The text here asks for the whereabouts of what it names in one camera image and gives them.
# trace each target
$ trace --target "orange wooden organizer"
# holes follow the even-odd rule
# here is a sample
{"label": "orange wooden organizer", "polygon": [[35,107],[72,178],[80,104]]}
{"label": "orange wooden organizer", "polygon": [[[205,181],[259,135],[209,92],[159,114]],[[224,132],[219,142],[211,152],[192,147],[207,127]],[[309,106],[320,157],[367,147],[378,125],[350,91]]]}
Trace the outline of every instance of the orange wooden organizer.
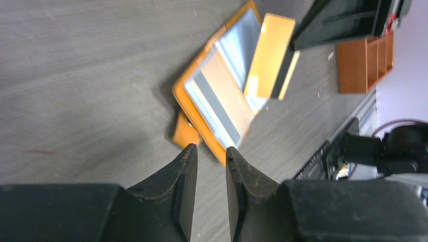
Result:
{"label": "orange wooden organizer", "polygon": [[338,44],[340,93],[368,93],[394,65],[394,35]]}

